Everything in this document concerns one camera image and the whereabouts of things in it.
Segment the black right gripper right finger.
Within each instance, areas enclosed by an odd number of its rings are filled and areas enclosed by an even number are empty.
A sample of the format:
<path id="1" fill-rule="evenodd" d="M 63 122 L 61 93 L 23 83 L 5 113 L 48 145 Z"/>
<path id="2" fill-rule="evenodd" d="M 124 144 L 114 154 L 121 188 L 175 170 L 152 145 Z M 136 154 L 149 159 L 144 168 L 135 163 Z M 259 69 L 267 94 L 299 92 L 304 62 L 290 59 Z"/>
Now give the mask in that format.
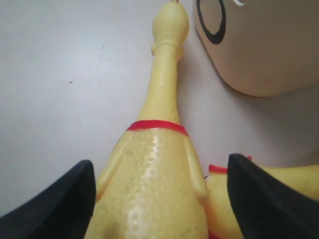
<path id="1" fill-rule="evenodd" d="M 246 239 L 317 239 L 319 203 L 241 154 L 228 158 L 228 197 Z"/>

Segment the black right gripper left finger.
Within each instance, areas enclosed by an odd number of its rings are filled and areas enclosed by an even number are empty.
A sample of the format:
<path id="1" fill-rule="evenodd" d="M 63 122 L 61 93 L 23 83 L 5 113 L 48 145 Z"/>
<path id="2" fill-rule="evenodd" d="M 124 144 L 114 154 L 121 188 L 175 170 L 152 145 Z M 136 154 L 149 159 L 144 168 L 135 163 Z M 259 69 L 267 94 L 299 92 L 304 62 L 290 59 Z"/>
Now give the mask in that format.
<path id="1" fill-rule="evenodd" d="M 96 199 L 93 164 L 82 160 L 48 188 L 0 218 L 2 239 L 82 239 Z"/>

